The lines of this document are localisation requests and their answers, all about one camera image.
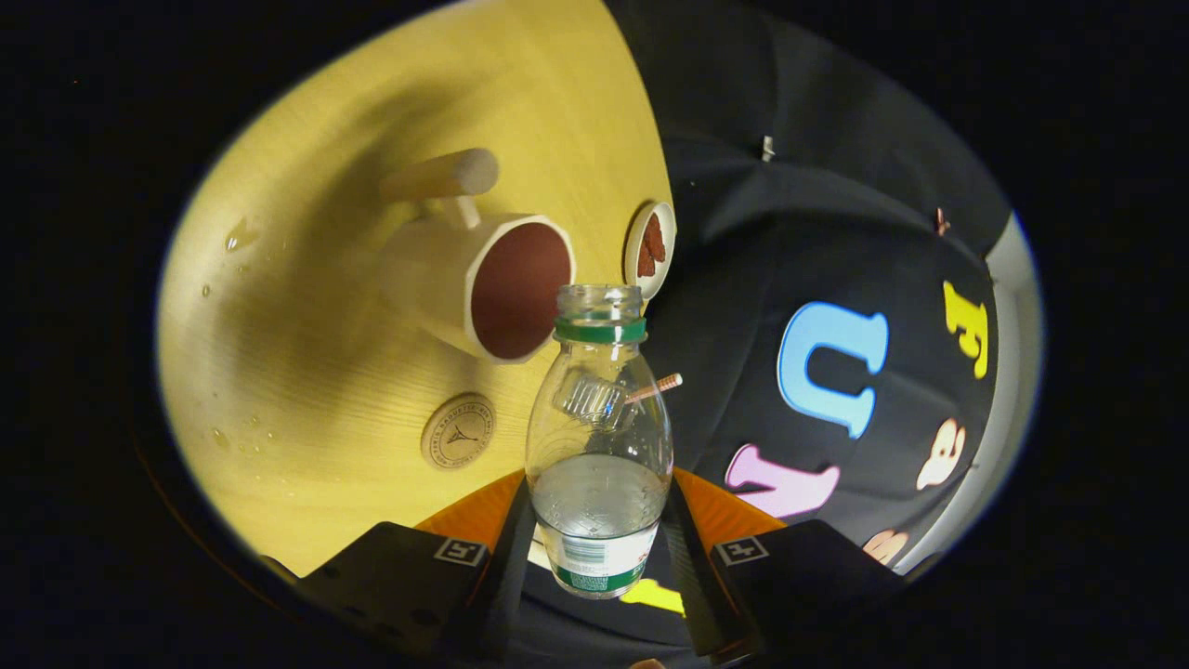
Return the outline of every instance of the bottle label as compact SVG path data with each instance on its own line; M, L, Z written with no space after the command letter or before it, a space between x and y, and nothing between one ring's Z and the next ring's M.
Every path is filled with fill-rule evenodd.
M659 525L614 539L571 537L545 524L540 528L549 564L562 582L579 591L606 593L634 583L643 574Z

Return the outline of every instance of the eiffel tower logo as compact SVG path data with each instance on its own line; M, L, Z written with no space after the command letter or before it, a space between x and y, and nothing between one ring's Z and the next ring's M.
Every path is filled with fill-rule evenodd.
M454 434L449 436L449 440L446 440L446 443L453 444L454 442L460 442L460 441L473 442L474 440L464 435L463 431L458 429L458 425L455 425Z

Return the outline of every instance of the water droplet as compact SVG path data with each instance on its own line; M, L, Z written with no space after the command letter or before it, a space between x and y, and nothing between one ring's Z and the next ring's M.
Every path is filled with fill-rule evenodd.
M224 246L227 252L238 251L252 241L259 239L259 232L252 232L247 228L247 216L239 219L239 223L231 228L227 233L227 239L224 241Z

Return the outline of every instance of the blue letter u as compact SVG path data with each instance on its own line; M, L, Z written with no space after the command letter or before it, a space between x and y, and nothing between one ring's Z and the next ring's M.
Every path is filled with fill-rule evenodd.
M818 347L861 359L868 372L879 374L887 360L888 320L881 313L868 317L837 304L810 302L788 321L776 356L776 381L788 406L837 423L857 440L875 414L875 391L863 389L857 396L847 396L810 381L810 356Z

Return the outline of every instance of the green bottle ring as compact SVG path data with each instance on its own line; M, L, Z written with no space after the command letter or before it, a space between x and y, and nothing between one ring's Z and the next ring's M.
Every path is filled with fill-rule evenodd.
M556 337L586 345L633 345L644 341L646 326L643 317L629 324L574 324L566 318L553 321Z

